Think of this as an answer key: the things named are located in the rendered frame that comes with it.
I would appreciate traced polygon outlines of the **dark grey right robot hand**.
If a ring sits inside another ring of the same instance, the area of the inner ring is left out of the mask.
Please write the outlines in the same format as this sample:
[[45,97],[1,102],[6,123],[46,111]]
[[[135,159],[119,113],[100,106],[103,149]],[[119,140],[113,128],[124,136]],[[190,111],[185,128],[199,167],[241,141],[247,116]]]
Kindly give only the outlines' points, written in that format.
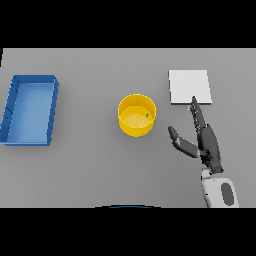
[[224,168],[221,163],[217,137],[212,127],[205,122],[203,112],[195,96],[192,97],[190,111],[197,134],[197,144],[182,138],[172,126],[169,126],[168,132],[173,146],[191,158],[200,158],[202,164],[208,167],[212,174],[223,173]]

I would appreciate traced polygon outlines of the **pale square scale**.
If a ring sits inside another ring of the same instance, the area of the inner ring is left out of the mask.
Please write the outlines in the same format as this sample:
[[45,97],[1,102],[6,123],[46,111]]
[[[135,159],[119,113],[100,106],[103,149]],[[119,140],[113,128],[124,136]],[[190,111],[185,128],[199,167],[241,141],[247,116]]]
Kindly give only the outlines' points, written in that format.
[[212,104],[206,70],[169,70],[168,79],[172,105],[188,105],[193,96],[201,105]]

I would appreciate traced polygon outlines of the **yellow bowl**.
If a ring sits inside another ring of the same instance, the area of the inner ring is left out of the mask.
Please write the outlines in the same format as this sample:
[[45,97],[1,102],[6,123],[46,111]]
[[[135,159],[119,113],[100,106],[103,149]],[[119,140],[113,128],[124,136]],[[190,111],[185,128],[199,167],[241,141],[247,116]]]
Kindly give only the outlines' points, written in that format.
[[143,94],[130,94],[123,98],[117,110],[120,129],[131,137],[148,134],[156,119],[156,105],[151,98]]

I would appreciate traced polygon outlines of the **blue tray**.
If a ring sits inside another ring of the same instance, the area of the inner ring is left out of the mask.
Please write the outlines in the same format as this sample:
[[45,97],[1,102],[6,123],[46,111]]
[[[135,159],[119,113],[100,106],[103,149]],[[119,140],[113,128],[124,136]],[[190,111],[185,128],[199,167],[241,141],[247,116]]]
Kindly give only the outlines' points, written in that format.
[[0,123],[0,144],[49,146],[58,87],[55,75],[14,75]]

